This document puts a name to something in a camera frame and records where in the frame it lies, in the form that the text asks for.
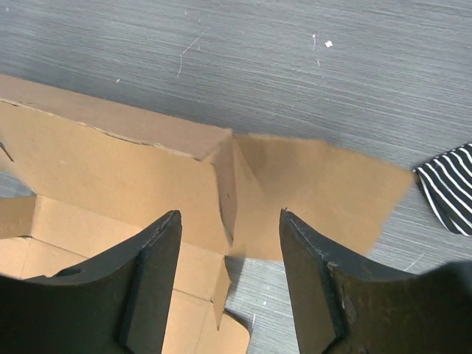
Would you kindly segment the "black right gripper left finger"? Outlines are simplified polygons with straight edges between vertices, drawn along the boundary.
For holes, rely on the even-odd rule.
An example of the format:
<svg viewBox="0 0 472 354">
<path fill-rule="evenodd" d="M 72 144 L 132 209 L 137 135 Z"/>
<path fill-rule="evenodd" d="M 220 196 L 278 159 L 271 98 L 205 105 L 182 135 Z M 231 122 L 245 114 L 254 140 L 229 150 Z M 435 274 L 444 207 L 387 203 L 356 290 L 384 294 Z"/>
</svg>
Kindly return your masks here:
<svg viewBox="0 0 472 354">
<path fill-rule="evenodd" d="M 3 353 L 160 353 L 181 245 L 172 210 L 57 274 L 1 278 Z"/>
</svg>

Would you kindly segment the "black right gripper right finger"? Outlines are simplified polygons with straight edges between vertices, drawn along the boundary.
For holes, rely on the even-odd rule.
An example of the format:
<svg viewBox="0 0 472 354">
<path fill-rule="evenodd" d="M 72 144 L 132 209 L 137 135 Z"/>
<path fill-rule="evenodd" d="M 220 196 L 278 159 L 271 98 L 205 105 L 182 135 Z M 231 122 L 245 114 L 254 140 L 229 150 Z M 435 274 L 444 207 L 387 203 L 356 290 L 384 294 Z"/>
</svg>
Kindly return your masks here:
<svg viewBox="0 0 472 354">
<path fill-rule="evenodd" d="M 301 353 L 469 353 L 471 263 L 377 263 L 287 210 L 280 245 Z"/>
</svg>

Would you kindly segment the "brown cardboard box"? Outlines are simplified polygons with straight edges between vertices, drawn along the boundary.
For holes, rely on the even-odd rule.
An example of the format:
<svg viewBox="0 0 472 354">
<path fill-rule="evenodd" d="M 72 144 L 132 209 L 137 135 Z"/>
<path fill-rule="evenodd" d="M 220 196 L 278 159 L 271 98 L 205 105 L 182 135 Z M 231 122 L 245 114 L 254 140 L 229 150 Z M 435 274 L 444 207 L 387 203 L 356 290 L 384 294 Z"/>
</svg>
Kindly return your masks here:
<svg viewBox="0 0 472 354">
<path fill-rule="evenodd" d="M 367 253 L 410 187 L 403 168 L 321 140 L 239 134 L 7 75 L 1 170 L 32 190 L 1 200 L 1 272 L 53 275 L 183 219 L 165 353 L 244 353 L 224 310 L 225 256 L 280 260 L 289 209 Z"/>
</svg>

